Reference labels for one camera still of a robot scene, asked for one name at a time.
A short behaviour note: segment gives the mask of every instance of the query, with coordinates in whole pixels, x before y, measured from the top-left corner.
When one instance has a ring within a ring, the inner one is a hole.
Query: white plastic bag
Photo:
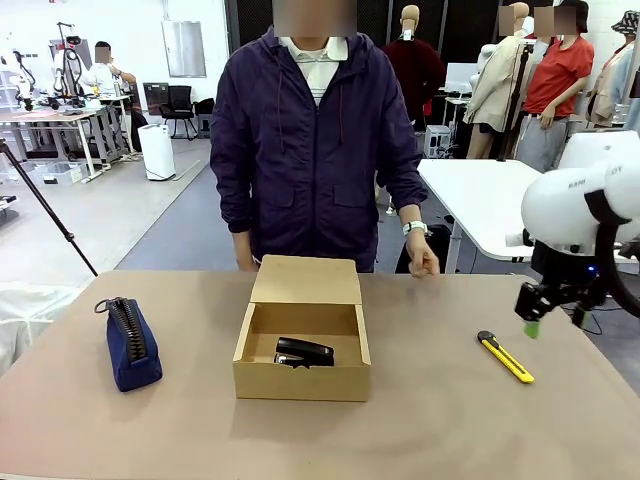
[[[74,287],[0,282],[0,376],[79,294]]]

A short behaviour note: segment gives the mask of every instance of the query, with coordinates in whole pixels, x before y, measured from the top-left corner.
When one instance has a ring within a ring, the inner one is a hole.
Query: cardboard box
[[[274,363],[282,336],[333,347],[335,365]],[[370,368],[355,263],[265,256],[233,357],[236,396],[364,402]]]

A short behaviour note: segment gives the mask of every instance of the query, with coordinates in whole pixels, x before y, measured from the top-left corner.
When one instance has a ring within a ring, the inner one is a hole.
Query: maroon sweater
[[[424,104],[438,93],[447,75],[438,52],[418,39],[395,40],[383,50],[398,77],[409,118],[422,118]]]

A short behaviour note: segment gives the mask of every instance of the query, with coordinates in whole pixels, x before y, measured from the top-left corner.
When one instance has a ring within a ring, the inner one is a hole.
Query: jacket hood
[[[366,61],[369,58],[369,52],[375,45],[364,33],[356,33],[355,35],[345,38],[349,48],[349,58],[346,61],[345,73],[353,73],[365,67]],[[275,36],[273,25],[260,37],[258,43],[276,59],[280,51],[286,50],[286,47],[281,45],[278,37]]]

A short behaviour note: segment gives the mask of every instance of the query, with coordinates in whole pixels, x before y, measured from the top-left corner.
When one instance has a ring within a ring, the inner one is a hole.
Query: man in purple jacket
[[[421,152],[389,60],[366,35],[331,36],[344,32],[346,4],[276,0],[275,28],[220,77],[211,168],[241,270],[278,254],[349,258],[372,272],[377,171],[399,209],[411,273],[440,272],[420,215]]]

